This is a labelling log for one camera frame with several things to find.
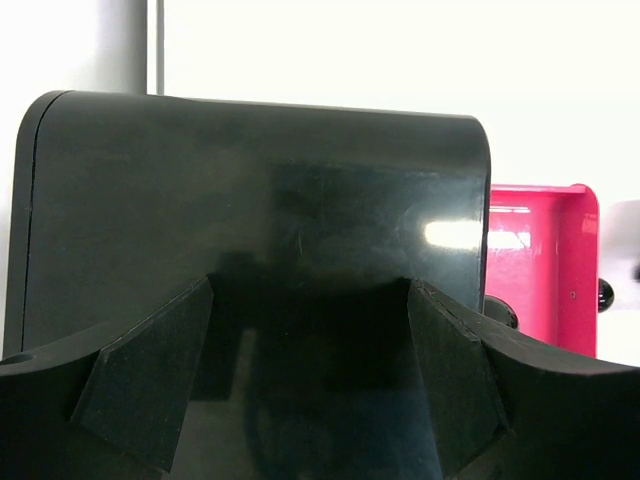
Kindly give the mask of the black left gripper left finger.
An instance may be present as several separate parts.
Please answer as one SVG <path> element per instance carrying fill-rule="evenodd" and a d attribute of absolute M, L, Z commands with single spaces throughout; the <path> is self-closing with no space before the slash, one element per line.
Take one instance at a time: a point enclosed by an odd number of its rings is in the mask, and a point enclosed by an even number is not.
<path fill-rule="evenodd" d="M 2 478 L 170 472 L 212 304 L 202 278 L 146 318 L 111 320 L 2 360 Z"/>

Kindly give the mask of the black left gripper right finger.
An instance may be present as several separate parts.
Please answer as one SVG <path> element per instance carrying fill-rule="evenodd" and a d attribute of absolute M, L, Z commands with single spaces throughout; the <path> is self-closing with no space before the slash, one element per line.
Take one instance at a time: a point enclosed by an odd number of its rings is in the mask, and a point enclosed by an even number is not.
<path fill-rule="evenodd" d="M 407 313 L 447 479 L 635 479 L 639 371 L 524 335 L 412 282 Z"/>

